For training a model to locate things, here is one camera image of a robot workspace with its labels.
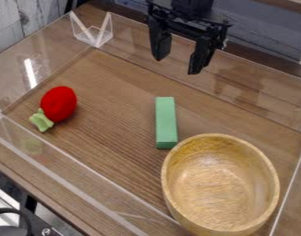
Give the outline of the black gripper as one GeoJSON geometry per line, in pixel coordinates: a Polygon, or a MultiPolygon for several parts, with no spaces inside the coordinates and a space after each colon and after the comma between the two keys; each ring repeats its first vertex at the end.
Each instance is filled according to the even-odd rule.
{"type": "Polygon", "coordinates": [[[214,56],[214,40],[223,41],[230,20],[214,12],[214,0],[146,0],[149,6],[150,49],[157,61],[171,49],[171,34],[197,39],[190,55],[189,75],[197,75],[214,56]]]}

